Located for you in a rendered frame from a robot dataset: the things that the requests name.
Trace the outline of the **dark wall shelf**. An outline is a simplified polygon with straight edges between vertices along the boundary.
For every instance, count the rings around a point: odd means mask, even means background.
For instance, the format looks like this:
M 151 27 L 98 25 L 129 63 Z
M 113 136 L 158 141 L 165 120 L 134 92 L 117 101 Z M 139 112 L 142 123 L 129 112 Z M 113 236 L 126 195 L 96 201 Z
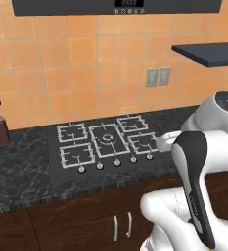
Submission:
M 206 67 L 228 66 L 228 42 L 173 45 L 171 49 Z

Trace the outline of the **dark brown glass bottle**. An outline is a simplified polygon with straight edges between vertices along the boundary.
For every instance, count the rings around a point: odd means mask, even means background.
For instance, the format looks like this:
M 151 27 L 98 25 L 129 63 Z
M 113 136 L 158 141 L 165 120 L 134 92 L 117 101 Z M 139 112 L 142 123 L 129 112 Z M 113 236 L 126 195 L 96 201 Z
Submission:
M 0 115 L 0 146 L 8 145 L 9 143 L 10 136 L 6 119 Z

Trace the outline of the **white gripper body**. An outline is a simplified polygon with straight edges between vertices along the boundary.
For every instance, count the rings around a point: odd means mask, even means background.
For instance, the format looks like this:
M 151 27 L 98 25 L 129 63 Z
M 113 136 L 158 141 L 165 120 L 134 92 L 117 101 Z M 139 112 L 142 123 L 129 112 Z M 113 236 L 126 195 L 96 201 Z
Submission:
M 175 139 L 181 134 L 180 130 L 165 133 L 156 139 L 156 145 L 159 152 L 170 152 Z

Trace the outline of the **dark wood cupboard door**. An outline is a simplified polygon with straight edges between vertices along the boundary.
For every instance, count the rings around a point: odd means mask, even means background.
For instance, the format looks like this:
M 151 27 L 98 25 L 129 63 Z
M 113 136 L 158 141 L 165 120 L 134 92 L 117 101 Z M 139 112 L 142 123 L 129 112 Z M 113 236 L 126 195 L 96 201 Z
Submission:
M 40 244 L 26 209 L 0 214 L 0 251 L 40 251 Z
M 205 183 L 215 215 L 228 220 L 228 173 L 208 174 Z
M 118 251 L 114 217 L 121 197 L 116 188 L 30 207 L 40 251 Z
M 140 210 L 140 199 L 143 194 L 173 187 L 179 187 L 180 182 L 174 178 L 157 180 L 156 182 L 140 182 L 124 189 L 125 200 L 123 211 L 119 216 L 119 251 L 139 251 L 143 241 L 150 235 L 153 224 L 146 220 Z M 132 214 L 132 233 L 126 237 L 128 230 L 127 212 Z

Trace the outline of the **grey wall socket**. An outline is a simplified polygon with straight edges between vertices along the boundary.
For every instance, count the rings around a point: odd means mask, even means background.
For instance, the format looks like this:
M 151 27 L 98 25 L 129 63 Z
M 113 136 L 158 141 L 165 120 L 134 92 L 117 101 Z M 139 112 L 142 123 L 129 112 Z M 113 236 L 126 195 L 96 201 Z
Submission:
M 159 86 L 168 86 L 170 79 L 171 67 L 161 67 L 160 68 L 160 80 Z
M 158 68 L 149 68 L 147 69 L 146 75 L 146 86 L 147 87 L 156 87 L 158 81 L 159 69 Z

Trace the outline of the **dark grey range hood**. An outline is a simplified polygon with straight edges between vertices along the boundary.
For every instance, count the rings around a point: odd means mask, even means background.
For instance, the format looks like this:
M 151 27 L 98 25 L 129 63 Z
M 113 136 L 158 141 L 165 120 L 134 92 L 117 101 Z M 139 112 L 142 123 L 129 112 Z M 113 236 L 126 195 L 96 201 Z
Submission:
M 12 0 L 16 16 L 218 13 L 222 0 Z

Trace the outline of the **black gas hob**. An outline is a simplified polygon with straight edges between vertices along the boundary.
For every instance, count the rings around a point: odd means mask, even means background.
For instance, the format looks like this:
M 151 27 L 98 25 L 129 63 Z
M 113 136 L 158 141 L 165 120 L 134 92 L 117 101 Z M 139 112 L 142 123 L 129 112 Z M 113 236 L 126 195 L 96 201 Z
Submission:
M 157 162 L 156 139 L 164 133 L 154 112 L 69 122 L 47 127 L 50 182 L 83 180 L 113 175 Z M 154 158 L 148 160 L 151 153 Z M 137 158 L 136 163 L 130 157 Z M 120 166 L 114 160 L 121 161 Z M 104 167 L 98 170 L 101 162 Z M 85 173 L 78 171 L 85 167 Z

